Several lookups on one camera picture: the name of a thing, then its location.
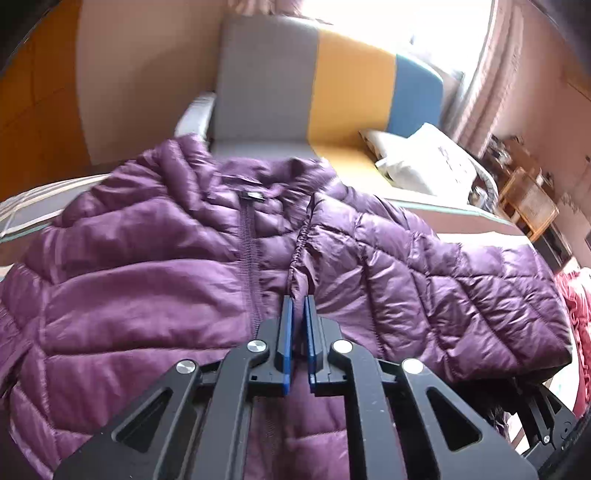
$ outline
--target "wall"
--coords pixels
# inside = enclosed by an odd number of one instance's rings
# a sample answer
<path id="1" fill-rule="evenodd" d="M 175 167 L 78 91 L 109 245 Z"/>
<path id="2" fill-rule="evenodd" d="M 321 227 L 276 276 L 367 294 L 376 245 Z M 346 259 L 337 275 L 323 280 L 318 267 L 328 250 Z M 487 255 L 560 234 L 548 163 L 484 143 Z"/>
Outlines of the wall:
<path id="1" fill-rule="evenodd" d="M 0 78 L 0 200 L 87 173 L 75 86 L 82 0 L 62 0 Z"/>
<path id="2" fill-rule="evenodd" d="M 537 155 L 544 142 L 557 95 L 562 87 L 564 59 L 569 49 L 557 29 L 528 0 L 517 0 L 524 17 L 523 47 L 514 87 L 495 135 L 520 135 Z"/>
<path id="3" fill-rule="evenodd" d="M 84 0 L 76 51 L 80 116 L 93 164 L 172 136 L 212 90 L 225 0 Z"/>
<path id="4" fill-rule="evenodd" d="M 581 192 L 591 188 L 591 165 L 585 159 L 591 156 L 591 100 L 566 82 L 556 95 L 557 102 L 538 159 L 543 169 L 554 176 L 558 194 L 572 192 L 575 186 Z M 588 213 L 591 199 L 582 201 L 587 203 Z M 559 203 L 558 208 L 556 225 L 569 241 L 579 263 L 591 267 L 591 249 L 584 241 L 591 231 L 589 221 L 567 205 Z"/>
<path id="5" fill-rule="evenodd" d="M 585 242 L 585 236 L 591 231 L 589 221 L 581 212 L 574 212 L 562 202 L 558 203 L 560 214 L 554 221 L 568 241 L 573 255 L 582 267 L 591 267 L 591 249 Z"/>
<path id="6" fill-rule="evenodd" d="M 591 155 L 591 102 L 566 82 L 565 72 L 580 68 L 558 30 L 527 0 L 517 2 L 524 16 L 523 48 L 495 135 L 523 137 L 543 170 L 553 174 L 561 195 L 583 172 L 591 177 L 585 161 L 585 155 Z M 579 263 L 591 267 L 591 250 L 584 241 L 591 225 L 562 202 L 558 209 L 555 224 Z"/>

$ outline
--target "metal screw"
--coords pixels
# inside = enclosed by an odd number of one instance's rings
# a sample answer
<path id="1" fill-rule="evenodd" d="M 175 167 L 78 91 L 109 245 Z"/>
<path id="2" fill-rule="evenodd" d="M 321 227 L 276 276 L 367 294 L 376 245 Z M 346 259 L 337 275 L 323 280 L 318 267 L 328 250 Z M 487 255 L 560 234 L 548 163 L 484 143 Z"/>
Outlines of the metal screw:
<path id="1" fill-rule="evenodd" d="M 267 344 L 262 340 L 251 340 L 246 344 L 246 348 L 253 353 L 260 353 L 267 349 Z"/>
<path id="2" fill-rule="evenodd" d="M 347 340 L 337 340 L 333 343 L 333 349 L 338 353 L 349 353 L 353 350 L 353 344 Z"/>
<path id="3" fill-rule="evenodd" d="M 192 374 L 196 368 L 197 365 L 191 360 L 181 360 L 177 363 L 177 372 L 183 375 Z"/>
<path id="4" fill-rule="evenodd" d="M 417 358 L 407 358 L 404 362 L 402 362 L 402 368 L 406 373 L 418 375 L 423 371 L 424 365 Z"/>

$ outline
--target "pink curtain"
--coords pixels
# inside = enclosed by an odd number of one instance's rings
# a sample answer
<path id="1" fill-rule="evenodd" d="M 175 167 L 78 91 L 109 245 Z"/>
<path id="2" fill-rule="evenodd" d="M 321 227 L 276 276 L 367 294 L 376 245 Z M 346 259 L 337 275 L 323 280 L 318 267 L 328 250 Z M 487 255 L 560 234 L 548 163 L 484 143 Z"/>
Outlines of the pink curtain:
<path id="1" fill-rule="evenodd" d="M 231 11 L 246 16 L 255 14 L 299 16 L 303 3 L 304 0 L 228 0 Z"/>
<path id="2" fill-rule="evenodd" d="M 523 15 L 514 0 L 493 0 L 476 73 L 460 85 L 443 122 L 444 132 L 481 157 L 515 83 L 523 42 Z"/>
<path id="3" fill-rule="evenodd" d="M 228 7 L 234 13 L 247 17 L 269 15 L 275 13 L 275 0 L 228 0 Z"/>

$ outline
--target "quilted puffer fabric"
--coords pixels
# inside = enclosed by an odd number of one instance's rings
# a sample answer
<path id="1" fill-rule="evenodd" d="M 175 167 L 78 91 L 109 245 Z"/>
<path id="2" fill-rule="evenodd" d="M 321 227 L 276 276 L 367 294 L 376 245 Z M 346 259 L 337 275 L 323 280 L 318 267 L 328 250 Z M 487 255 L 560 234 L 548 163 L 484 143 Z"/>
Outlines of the quilted puffer fabric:
<path id="1" fill-rule="evenodd" d="M 217 361 L 252 338 L 285 293 L 296 323 L 313 293 L 347 338 L 448 382 L 570 361 L 533 249 L 447 245 L 323 161 L 218 162 L 191 136 L 81 194 L 1 285 L 0 393 L 46 479 L 179 359 Z M 346 478 L 342 399 L 312 397 L 302 359 L 293 370 L 286 399 L 255 406 L 245 477 Z"/>

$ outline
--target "sofa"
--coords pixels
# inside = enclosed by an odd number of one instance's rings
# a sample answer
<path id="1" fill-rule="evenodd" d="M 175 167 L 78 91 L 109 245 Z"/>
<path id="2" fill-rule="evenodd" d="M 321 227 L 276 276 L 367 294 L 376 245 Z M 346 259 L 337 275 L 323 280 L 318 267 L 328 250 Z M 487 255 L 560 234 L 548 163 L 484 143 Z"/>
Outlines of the sofa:
<path id="1" fill-rule="evenodd" d="M 392 186 L 359 131 L 409 137 L 424 123 L 437 126 L 443 81 L 418 60 L 319 22 L 230 16 L 216 95 L 209 131 L 214 155 L 324 157 L 346 184 L 388 197 Z"/>

